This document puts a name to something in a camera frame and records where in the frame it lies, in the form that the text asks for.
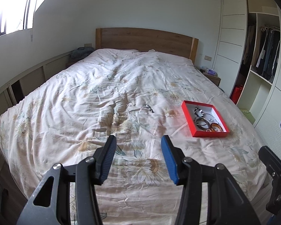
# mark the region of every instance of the floor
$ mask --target floor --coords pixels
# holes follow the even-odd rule
[[[27,199],[15,184],[6,162],[0,171],[0,185],[8,190],[8,198],[2,200],[1,213],[9,225],[16,225]]]

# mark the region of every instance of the floral bedspread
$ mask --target floral bedspread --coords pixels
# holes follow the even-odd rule
[[[193,138],[183,100],[215,105],[229,136]],[[174,224],[182,187],[169,179],[160,146],[165,134],[199,163],[223,163],[250,200],[265,179],[258,158],[261,140],[250,122],[183,57],[100,49],[50,78],[0,118],[0,149],[26,197],[54,163],[78,163],[110,134],[117,137],[116,153],[107,180],[96,186],[104,224]],[[206,190],[203,185],[202,224]],[[74,184],[70,201],[76,224]]]

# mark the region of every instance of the bag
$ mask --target bag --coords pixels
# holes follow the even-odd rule
[[[93,47],[79,47],[78,49],[72,51],[71,59],[82,60],[94,51],[95,49]]]

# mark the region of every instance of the wall socket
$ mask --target wall socket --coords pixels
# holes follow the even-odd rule
[[[204,59],[207,61],[211,61],[211,57],[209,57],[209,56],[205,56]]]

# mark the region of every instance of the green mat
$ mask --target green mat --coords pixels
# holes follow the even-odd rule
[[[250,121],[251,124],[255,122],[255,118],[248,110],[244,110],[244,109],[240,109],[240,110],[243,113],[243,115]]]

